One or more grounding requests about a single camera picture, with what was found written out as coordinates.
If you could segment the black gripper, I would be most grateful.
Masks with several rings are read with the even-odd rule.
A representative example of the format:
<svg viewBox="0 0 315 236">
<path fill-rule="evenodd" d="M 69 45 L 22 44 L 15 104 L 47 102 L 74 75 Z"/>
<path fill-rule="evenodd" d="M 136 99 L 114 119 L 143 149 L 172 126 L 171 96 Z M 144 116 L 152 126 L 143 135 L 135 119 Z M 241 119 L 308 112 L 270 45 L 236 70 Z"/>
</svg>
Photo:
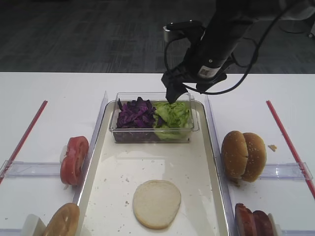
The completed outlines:
<svg viewBox="0 0 315 236">
<path fill-rule="evenodd" d="M 181 63 L 166 71 L 162 76 L 162 83 L 166 87 L 166 100 L 168 103 L 175 103 L 177 99 L 187 93 L 187 88 L 184 83 L 193 83 L 196 85 L 198 92 L 206 92 L 212 86 L 226 80 L 227 75 L 220 69 L 218 74 L 212 78 L 200 78 L 197 75 L 189 72 Z"/>
</svg>

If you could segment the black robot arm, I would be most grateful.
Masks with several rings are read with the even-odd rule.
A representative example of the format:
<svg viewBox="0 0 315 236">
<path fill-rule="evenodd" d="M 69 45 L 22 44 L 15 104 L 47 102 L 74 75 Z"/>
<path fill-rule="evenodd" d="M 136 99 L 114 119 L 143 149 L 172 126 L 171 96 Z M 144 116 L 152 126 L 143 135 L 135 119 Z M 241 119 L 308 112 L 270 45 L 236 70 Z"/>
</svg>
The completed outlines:
<svg viewBox="0 0 315 236">
<path fill-rule="evenodd" d="M 207 27 L 194 20 L 164 26 L 167 46 L 184 38 L 190 42 L 183 61 L 173 69 L 166 66 L 162 76 L 167 101 L 172 104 L 186 93 L 188 83 L 196 85 L 194 91 L 207 94 L 225 80 L 237 44 L 254 22 L 270 17 L 271 9 L 264 0 L 219 0 Z"/>
</svg>

